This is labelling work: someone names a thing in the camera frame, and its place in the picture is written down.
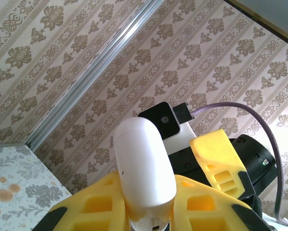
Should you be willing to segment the aluminium frame post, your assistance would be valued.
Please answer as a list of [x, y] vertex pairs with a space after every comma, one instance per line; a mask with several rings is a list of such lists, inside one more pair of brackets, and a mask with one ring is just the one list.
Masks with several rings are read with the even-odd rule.
[[106, 70], [114, 58], [127, 46], [137, 31], [149, 20], [164, 0], [146, 0], [134, 15], [115, 34], [106, 47], [90, 63], [76, 82], [66, 91], [53, 109], [27, 138], [25, 145], [35, 152], [56, 126], [64, 119], [95, 80]]

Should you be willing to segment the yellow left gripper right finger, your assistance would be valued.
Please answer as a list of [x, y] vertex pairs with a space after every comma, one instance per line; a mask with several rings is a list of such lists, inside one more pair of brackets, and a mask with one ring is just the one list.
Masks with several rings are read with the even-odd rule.
[[187, 177], [175, 179], [170, 231], [272, 231], [244, 202]]

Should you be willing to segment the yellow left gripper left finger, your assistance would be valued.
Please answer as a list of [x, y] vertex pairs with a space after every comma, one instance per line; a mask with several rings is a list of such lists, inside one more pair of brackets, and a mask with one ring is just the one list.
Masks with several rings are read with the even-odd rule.
[[118, 172], [54, 205], [34, 231], [130, 231]]

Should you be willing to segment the white earbud charging case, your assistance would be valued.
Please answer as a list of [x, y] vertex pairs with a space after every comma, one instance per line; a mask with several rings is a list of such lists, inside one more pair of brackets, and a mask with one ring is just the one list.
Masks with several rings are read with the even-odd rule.
[[158, 129], [148, 119], [128, 118], [115, 130], [114, 150], [131, 227], [165, 231], [177, 187]]

